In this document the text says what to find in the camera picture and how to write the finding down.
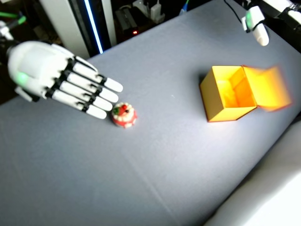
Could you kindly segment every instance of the gray tabletop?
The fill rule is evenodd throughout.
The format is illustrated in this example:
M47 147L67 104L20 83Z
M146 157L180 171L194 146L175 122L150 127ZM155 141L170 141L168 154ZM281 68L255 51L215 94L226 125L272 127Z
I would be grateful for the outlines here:
M130 129L52 100L2 105L0 225L200 225L301 110L301 56L269 33L261 47L213 0L90 59L124 85ZM206 121L198 84L212 65L275 64L291 107Z

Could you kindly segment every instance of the yellow box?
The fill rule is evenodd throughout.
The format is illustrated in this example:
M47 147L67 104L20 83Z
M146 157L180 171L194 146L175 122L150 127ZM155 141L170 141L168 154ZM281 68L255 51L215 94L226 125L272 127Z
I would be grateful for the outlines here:
M278 67L213 66L200 90L209 122L237 120L258 106L272 111L291 104Z

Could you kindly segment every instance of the open box lid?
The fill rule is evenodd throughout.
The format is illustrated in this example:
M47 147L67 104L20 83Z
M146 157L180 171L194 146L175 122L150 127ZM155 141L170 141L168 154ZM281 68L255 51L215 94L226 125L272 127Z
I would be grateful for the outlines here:
M274 111L292 103L281 71L277 66L267 70L245 66L243 69L258 106Z

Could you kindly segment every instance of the small cake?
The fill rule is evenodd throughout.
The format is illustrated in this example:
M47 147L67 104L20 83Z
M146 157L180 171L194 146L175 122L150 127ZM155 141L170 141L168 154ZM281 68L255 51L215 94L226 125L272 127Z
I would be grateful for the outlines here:
M113 122L123 128L133 126L137 119L135 109L128 103L118 103L112 110Z

